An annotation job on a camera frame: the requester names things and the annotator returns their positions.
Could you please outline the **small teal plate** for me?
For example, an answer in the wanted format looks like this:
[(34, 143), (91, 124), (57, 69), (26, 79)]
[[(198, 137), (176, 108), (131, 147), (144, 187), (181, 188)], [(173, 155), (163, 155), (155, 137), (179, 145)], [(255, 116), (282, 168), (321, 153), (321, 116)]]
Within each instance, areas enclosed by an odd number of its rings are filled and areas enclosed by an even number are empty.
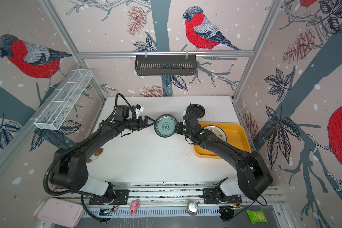
[(158, 117), (154, 124), (156, 134), (162, 138), (168, 138), (175, 134), (177, 119), (169, 114)]

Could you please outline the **small black plate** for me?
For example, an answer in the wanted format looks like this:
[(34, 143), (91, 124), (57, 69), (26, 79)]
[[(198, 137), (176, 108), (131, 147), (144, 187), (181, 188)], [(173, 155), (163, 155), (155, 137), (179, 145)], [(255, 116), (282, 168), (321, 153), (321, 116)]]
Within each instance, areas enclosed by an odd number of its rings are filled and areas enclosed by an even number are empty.
[(187, 113), (194, 113), (197, 118), (204, 117), (206, 111), (205, 108), (200, 104), (190, 104), (187, 109)]

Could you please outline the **cream yellow plate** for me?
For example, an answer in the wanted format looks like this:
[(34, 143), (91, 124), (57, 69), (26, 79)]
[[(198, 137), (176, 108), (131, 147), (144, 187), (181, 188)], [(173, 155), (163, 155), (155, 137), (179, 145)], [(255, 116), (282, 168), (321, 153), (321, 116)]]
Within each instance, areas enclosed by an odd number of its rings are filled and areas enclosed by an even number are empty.
[(214, 125), (205, 126), (204, 128), (212, 131), (219, 139), (227, 141), (227, 135), (221, 128)]

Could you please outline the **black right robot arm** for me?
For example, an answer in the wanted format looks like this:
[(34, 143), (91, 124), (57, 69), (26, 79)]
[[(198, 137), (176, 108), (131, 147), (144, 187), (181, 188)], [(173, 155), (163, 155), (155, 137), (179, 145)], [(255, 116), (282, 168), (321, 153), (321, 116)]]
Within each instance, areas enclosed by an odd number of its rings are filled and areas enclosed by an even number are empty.
[(249, 153), (221, 140), (212, 131), (202, 128), (195, 114), (184, 115), (183, 122), (176, 125), (176, 133), (228, 162), (237, 172), (240, 190), (249, 199), (257, 200), (272, 184), (272, 175), (258, 152)]

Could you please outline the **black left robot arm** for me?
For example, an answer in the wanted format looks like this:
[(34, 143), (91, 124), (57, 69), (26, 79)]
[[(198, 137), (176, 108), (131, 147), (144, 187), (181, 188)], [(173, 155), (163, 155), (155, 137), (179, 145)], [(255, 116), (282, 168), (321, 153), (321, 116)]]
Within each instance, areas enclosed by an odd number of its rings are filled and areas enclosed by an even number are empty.
[(86, 163), (105, 143), (121, 135), (124, 130), (133, 133), (149, 127), (151, 118), (141, 117), (142, 111), (143, 107), (139, 104), (115, 102), (112, 113), (99, 123), (94, 133), (75, 146), (58, 149), (43, 178), (45, 192), (51, 196), (80, 194), (82, 205), (85, 205), (84, 196), (97, 196), (104, 203), (116, 200), (120, 204), (113, 184), (91, 176)]

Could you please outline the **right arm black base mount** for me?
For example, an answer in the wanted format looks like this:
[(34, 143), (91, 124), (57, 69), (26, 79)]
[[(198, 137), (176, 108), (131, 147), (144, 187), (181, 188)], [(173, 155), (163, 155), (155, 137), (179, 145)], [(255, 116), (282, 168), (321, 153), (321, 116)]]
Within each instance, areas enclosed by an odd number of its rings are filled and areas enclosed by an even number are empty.
[(231, 181), (227, 181), (227, 179), (228, 177), (222, 179), (213, 188), (204, 188), (202, 190), (203, 195), (201, 196), (201, 198), (204, 200), (205, 204), (242, 203), (240, 194), (232, 194), (222, 189), (222, 184), (224, 184), (224, 187), (230, 186)]

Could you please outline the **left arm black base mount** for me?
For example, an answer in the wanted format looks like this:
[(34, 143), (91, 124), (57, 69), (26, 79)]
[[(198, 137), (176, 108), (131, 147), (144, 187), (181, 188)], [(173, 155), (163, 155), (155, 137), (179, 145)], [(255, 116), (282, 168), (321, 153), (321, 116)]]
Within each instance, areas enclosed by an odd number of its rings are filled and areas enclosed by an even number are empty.
[(92, 194), (90, 196), (89, 205), (126, 205), (129, 197), (129, 190), (115, 190), (113, 184), (109, 184), (105, 194), (102, 196)]

